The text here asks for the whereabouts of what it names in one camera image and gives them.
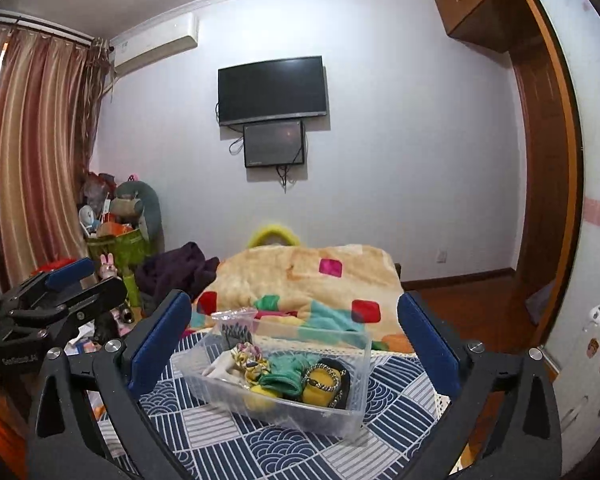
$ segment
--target wooden floor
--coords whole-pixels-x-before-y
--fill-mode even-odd
[[[451,323],[463,339],[482,341],[487,350],[519,353],[528,349],[534,333],[526,310],[510,306],[512,276],[461,285],[422,288],[418,292],[441,319]],[[502,394],[491,394],[469,439],[476,456],[494,425]]]

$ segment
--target television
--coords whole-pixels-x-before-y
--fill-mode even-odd
[[[326,114],[322,56],[277,59],[218,70],[221,126]]]
[[[287,120],[244,125],[244,167],[304,164],[302,121]]]

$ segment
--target tablecloth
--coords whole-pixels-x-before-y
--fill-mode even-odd
[[[392,480],[448,403],[415,355],[373,352],[363,428],[355,440],[278,428],[189,393],[173,361],[202,336],[180,341],[154,390],[140,399],[158,434],[196,480]],[[98,424],[114,460],[133,472],[106,413]]]

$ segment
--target dark purple blanket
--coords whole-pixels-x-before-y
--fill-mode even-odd
[[[174,288],[186,292],[194,300],[216,278],[218,258],[205,260],[197,244],[189,242],[179,249],[146,259],[136,269],[140,292],[154,298],[155,304]]]

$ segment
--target wall socket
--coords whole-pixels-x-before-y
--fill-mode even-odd
[[[446,250],[438,249],[438,254],[436,255],[436,263],[446,264]]]

